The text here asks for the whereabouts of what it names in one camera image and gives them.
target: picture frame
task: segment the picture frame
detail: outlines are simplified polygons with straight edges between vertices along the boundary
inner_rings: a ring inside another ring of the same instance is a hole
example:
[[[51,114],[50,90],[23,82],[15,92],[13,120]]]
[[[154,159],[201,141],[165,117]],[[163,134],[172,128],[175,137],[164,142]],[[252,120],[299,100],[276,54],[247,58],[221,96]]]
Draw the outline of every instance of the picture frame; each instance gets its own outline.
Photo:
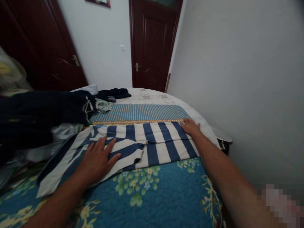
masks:
[[[85,1],[111,8],[110,0],[85,0]]]

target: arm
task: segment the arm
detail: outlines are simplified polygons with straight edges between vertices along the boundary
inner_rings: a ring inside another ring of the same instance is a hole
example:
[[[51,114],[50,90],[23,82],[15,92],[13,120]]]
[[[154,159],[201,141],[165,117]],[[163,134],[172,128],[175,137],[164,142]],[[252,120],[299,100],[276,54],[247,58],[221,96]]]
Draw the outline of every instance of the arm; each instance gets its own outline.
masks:
[[[278,221],[270,215],[262,201],[258,200],[252,186],[240,170],[203,135],[199,124],[196,125],[191,119],[184,121],[181,122],[181,126],[192,137],[202,163],[220,191],[237,227],[278,227]]]
[[[116,139],[112,140],[106,149],[105,141],[106,137],[100,138],[96,144],[91,143],[75,173],[22,228],[66,226],[86,188],[102,179],[121,157],[121,154],[117,154],[108,161]]]

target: right hand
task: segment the right hand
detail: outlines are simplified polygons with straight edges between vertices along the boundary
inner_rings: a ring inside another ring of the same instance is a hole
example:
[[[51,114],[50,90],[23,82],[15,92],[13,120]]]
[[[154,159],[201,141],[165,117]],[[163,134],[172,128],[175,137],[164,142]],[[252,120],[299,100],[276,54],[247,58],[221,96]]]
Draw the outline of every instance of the right hand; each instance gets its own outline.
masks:
[[[200,131],[200,123],[196,124],[193,119],[184,119],[184,122],[180,122],[180,125],[182,126],[184,131],[190,136],[202,133]]]
[[[91,185],[100,181],[121,157],[121,153],[114,155],[110,160],[116,139],[113,139],[105,148],[107,137],[100,138],[96,143],[91,143],[85,152],[73,176],[84,185]]]

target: blue and white striped cloth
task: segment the blue and white striped cloth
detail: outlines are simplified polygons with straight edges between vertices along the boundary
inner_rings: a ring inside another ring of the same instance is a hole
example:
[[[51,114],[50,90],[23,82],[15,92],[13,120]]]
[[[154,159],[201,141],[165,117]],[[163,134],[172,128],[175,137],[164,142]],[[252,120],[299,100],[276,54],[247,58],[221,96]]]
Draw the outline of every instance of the blue and white striped cloth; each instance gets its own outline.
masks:
[[[53,193],[76,170],[90,143],[105,136],[106,145],[117,139],[109,158],[117,153],[122,156],[99,183],[118,171],[198,157],[191,137],[178,122],[90,126],[67,141],[43,169],[37,181],[37,197]]]

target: wooden door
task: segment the wooden door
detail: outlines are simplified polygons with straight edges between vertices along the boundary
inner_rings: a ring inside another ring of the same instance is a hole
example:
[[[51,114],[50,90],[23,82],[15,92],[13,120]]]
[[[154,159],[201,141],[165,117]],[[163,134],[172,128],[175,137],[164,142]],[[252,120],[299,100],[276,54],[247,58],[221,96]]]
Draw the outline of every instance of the wooden door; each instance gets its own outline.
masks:
[[[164,92],[182,0],[130,2],[133,87]]]
[[[34,89],[87,85],[56,0],[0,0],[0,21],[0,46],[23,65]]]

